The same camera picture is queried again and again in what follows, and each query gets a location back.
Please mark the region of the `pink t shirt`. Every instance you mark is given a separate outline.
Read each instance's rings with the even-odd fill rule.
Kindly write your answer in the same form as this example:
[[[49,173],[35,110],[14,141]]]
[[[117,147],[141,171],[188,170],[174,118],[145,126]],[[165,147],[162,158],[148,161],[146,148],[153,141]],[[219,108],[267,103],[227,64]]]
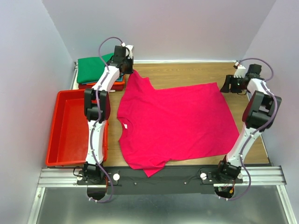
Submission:
[[[239,132],[217,83],[155,89],[134,72],[121,98],[117,119],[125,162],[147,177],[169,161],[227,154]]]

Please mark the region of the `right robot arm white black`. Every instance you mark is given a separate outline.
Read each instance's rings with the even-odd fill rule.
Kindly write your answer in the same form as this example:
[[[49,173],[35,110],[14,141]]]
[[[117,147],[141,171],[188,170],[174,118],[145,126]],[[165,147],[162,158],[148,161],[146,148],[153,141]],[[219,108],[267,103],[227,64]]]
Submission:
[[[236,62],[234,68],[235,74],[226,76],[221,92],[247,91],[251,98],[242,116],[242,131],[233,148],[219,162],[215,171],[215,178],[221,183],[238,178],[241,169],[244,168],[247,153],[261,133],[271,127],[282,101],[281,97],[270,91],[266,80],[260,77],[261,65],[251,64],[246,69],[240,62]]]

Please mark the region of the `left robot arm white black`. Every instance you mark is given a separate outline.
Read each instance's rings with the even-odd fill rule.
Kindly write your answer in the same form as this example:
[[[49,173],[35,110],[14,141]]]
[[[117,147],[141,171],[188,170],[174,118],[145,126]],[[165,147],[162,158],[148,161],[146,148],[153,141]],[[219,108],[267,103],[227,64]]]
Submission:
[[[115,46],[114,54],[105,62],[99,80],[93,87],[84,90],[84,115],[89,130],[88,150],[82,169],[85,182],[99,184],[103,181],[105,175],[101,166],[104,159],[103,138],[111,112],[109,92],[119,77],[133,73],[133,48],[133,45],[124,43]]]

